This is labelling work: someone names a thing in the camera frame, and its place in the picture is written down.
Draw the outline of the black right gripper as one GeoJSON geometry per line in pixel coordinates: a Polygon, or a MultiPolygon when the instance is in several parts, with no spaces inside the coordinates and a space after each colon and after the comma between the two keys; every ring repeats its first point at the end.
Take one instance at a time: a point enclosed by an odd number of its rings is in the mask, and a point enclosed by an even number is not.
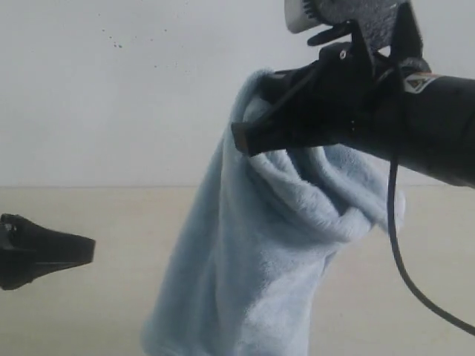
{"type": "Polygon", "coordinates": [[[245,156],[337,144],[401,148],[403,73],[396,60],[349,43],[322,49],[315,66],[265,73],[258,97],[269,107],[232,123],[235,147],[245,156]]]}

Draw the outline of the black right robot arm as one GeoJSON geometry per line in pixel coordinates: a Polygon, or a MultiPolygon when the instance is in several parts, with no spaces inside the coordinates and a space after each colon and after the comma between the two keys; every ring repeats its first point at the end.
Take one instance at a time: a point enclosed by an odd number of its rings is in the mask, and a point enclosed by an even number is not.
{"type": "Polygon", "coordinates": [[[342,42],[323,47],[310,65],[267,76],[261,91],[270,107],[232,126],[247,156],[341,144],[450,185],[474,185],[472,79],[342,42]]]}

